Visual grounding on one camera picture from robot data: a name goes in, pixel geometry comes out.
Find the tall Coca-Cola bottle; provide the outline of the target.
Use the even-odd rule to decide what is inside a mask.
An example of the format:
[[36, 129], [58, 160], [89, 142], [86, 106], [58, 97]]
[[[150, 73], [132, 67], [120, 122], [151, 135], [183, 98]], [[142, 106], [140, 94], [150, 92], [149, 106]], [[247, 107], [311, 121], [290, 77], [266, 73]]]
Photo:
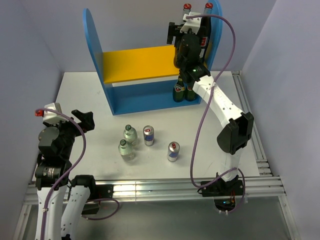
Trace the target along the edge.
[[[205, 4], [204, 7], [204, 11], [203, 14], [204, 15], [210, 15], [212, 13], [214, 5], [211, 2], [207, 2]], [[211, 26], [211, 18], [209, 16], [204, 16], [201, 18], [201, 26], [204, 27], [203, 31], [201, 33], [201, 52], [200, 52], [200, 59], [201, 62], [203, 63], [205, 61], [205, 55], [206, 55], [206, 51], [208, 49], [208, 45], [209, 45], [209, 40], [210, 40], [210, 36], [211, 36], [211, 30], [212, 30], [212, 26]]]

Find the clear water bottle front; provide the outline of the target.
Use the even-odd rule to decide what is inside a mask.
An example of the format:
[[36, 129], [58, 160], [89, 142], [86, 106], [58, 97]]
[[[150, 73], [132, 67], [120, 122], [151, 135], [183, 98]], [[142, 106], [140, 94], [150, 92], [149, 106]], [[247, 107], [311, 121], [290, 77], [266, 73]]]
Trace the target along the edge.
[[118, 151], [122, 159], [125, 161], [131, 161], [135, 157], [132, 145], [125, 139], [120, 140], [118, 145]]

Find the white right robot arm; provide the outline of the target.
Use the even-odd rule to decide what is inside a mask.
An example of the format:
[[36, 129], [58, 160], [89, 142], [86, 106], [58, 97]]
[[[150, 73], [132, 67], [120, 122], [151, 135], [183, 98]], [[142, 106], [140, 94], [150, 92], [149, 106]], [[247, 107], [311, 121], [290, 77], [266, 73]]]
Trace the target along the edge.
[[201, 37], [205, 30], [201, 20], [205, 17], [214, 17], [230, 25], [222, 16], [191, 12], [183, 16], [183, 24], [169, 23], [167, 43], [178, 38], [174, 45], [174, 66], [179, 70], [179, 78], [206, 102], [204, 111], [212, 110], [222, 127], [216, 140], [225, 156], [220, 161], [216, 178], [197, 188], [214, 188], [218, 194], [227, 195], [234, 193], [236, 188], [245, 189], [245, 180], [239, 177], [242, 174], [239, 163], [252, 136], [254, 116], [243, 112], [227, 97], [217, 84], [218, 78], [213, 77], [200, 60]]

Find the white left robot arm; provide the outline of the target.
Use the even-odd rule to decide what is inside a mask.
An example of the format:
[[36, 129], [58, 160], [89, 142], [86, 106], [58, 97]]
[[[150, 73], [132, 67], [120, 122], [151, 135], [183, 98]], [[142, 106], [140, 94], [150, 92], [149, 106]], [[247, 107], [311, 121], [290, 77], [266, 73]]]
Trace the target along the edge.
[[[98, 188], [93, 175], [76, 175], [69, 182], [69, 174], [75, 167], [70, 156], [78, 136], [95, 128], [94, 114], [77, 109], [71, 113], [79, 119], [76, 123], [58, 110], [42, 108], [36, 116], [45, 117], [43, 129], [38, 135], [39, 155], [35, 170], [35, 186], [38, 197], [37, 240], [74, 240], [76, 228], [87, 200], [96, 197]], [[63, 206], [68, 184], [71, 184], [69, 199]]]

